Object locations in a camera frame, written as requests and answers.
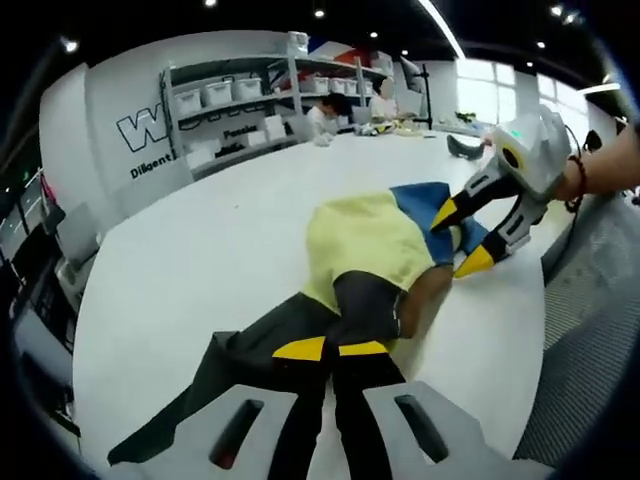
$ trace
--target robotic claw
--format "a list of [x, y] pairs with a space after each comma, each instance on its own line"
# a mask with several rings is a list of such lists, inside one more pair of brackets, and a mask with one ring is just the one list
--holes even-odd
[[493, 143], [494, 157], [444, 203], [431, 230], [458, 225], [492, 200], [514, 196], [517, 200], [507, 217], [456, 270], [456, 278], [491, 268], [529, 241], [529, 230], [546, 213], [571, 153], [560, 115], [544, 106], [540, 114], [498, 125]]

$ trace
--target gray fabric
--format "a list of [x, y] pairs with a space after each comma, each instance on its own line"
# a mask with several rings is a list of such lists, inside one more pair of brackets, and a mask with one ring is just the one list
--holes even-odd
[[547, 350], [515, 458], [558, 466], [604, 409], [640, 330], [639, 217], [611, 203], [547, 286]]

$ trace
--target person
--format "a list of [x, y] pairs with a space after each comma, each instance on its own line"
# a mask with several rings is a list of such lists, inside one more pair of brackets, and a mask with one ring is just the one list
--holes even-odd
[[374, 95], [369, 102], [371, 119], [374, 123], [406, 120], [409, 113], [398, 113], [398, 104], [393, 98], [393, 80], [389, 77], [378, 78], [373, 82]]
[[[625, 128], [609, 145], [582, 157], [586, 174], [584, 193], [605, 194], [640, 185], [640, 140], [633, 127]], [[555, 198], [570, 201], [580, 195], [582, 176], [576, 162], [567, 162]]]
[[352, 113], [351, 104], [343, 94], [330, 93], [322, 98], [307, 113], [313, 142], [319, 146], [328, 146], [338, 132], [333, 120], [337, 117], [347, 117]]

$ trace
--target blue cloth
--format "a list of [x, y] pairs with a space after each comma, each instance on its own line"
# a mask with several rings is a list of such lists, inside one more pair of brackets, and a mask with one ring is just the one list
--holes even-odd
[[[391, 193], [398, 208], [413, 220], [424, 237], [424, 241], [436, 265], [453, 263], [453, 239], [448, 229], [431, 232], [431, 224], [440, 207], [451, 196], [449, 185], [442, 182], [416, 183], [393, 187]], [[473, 218], [465, 219], [460, 225], [462, 239], [460, 250], [471, 253], [487, 235], [487, 229]]]

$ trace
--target white table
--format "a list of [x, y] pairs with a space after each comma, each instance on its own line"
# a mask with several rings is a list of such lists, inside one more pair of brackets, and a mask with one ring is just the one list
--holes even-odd
[[[241, 330], [299, 290], [316, 205], [424, 181], [460, 189], [478, 163], [451, 158], [445, 135], [430, 133], [437, 138], [345, 135], [329, 148], [295, 146], [188, 186], [110, 231], [75, 340], [76, 421], [88, 461], [106, 467], [111, 448], [191, 383], [212, 332]], [[494, 202], [477, 218], [491, 229], [512, 203]], [[533, 236], [492, 271], [455, 281], [415, 365], [415, 378], [475, 416], [489, 445], [509, 457], [542, 363], [544, 246]], [[348, 478], [326, 403], [310, 478]]]

